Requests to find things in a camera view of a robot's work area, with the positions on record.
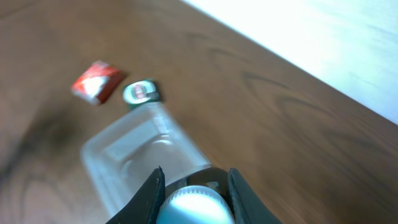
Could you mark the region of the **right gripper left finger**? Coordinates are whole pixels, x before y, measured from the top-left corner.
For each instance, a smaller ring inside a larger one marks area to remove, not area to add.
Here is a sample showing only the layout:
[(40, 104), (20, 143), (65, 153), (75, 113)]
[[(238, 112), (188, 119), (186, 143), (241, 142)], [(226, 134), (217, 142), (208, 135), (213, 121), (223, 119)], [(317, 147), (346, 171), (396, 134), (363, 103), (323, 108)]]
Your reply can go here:
[(156, 223), (165, 201), (165, 175), (161, 167), (153, 170), (127, 205), (106, 224)]

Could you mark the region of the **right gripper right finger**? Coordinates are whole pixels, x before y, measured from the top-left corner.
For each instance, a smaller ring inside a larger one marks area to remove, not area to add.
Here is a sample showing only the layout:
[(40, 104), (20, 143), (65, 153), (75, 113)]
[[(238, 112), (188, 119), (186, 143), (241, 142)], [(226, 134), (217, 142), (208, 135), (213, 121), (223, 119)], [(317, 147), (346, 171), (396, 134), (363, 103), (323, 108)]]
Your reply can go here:
[(282, 224), (235, 168), (228, 172), (228, 197), (236, 224)]

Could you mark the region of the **dark bottle white cap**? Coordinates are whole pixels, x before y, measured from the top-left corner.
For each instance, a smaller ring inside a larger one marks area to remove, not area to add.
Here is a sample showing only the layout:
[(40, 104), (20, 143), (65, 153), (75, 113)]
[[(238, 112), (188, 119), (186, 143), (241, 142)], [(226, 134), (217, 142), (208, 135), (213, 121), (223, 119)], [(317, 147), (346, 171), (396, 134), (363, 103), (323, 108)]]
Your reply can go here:
[(158, 224), (234, 224), (229, 207), (227, 172), (207, 167), (165, 188)]

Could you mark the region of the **red ActiFast medicine box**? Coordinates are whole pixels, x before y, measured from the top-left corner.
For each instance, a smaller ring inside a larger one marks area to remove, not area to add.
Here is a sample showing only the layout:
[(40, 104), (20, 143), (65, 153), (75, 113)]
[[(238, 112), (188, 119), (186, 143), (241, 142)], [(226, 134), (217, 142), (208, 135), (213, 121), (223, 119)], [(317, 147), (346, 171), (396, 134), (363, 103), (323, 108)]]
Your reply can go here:
[(74, 95), (92, 105), (101, 105), (125, 79), (120, 69), (98, 60), (80, 75), (71, 86)]

